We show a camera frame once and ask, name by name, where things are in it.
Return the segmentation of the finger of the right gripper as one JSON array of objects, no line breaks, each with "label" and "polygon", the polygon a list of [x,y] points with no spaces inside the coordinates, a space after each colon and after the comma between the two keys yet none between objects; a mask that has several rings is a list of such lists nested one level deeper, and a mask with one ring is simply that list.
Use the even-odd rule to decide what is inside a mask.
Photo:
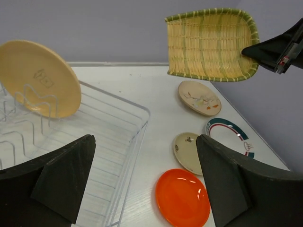
[{"label": "finger of the right gripper", "polygon": [[[289,35],[290,37],[298,37],[303,35],[303,20],[300,19],[293,27],[288,29],[281,35]],[[278,36],[263,41],[259,44],[244,48],[241,53],[254,59],[260,66],[269,71],[276,71],[276,63],[280,56],[280,41]]]}]

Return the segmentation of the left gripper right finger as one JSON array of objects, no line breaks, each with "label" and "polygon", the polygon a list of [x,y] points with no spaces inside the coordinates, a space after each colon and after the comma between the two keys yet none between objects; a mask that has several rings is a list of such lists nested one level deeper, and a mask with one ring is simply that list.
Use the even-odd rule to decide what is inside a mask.
[{"label": "left gripper right finger", "polygon": [[234,151],[209,136],[197,154],[217,227],[301,227],[303,175]]}]

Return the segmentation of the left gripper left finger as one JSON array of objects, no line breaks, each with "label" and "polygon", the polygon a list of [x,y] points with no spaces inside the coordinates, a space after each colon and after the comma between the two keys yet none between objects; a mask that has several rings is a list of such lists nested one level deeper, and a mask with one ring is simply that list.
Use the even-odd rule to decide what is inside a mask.
[{"label": "left gripper left finger", "polygon": [[76,223],[95,155],[93,135],[0,172],[2,227]]}]

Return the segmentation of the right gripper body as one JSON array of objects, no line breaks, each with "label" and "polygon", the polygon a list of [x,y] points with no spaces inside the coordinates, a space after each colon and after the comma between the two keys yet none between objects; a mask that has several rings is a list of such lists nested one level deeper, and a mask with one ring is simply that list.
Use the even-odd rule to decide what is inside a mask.
[{"label": "right gripper body", "polygon": [[280,56],[276,63],[276,73],[286,73],[290,66],[303,68],[303,36],[279,35]]}]

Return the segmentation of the woven bamboo tray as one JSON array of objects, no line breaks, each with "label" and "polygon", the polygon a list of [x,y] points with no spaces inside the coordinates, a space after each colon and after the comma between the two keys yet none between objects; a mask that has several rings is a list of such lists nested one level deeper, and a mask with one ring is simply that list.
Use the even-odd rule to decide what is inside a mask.
[{"label": "woven bamboo tray", "polygon": [[241,52],[259,43],[256,23],[244,10],[210,8],[165,18],[169,75],[214,82],[250,79],[258,63]]}]

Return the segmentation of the white wire dish rack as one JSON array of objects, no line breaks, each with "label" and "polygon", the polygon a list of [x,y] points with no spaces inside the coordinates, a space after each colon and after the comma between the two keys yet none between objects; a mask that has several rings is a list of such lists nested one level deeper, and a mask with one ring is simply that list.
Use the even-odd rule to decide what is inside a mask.
[{"label": "white wire dish rack", "polygon": [[80,107],[66,118],[30,111],[1,88],[0,171],[93,135],[95,155],[80,211],[71,227],[117,227],[150,113],[87,83],[80,86]]}]

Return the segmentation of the tan round plate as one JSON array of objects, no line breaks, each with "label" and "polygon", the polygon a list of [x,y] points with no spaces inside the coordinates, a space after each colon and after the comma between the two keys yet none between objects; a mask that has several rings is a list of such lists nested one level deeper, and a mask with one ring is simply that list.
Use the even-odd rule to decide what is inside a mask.
[{"label": "tan round plate", "polygon": [[45,117],[71,116],[81,103],[80,83],[69,64],[32,41],[0,46],[0,81],[17,102]]}]

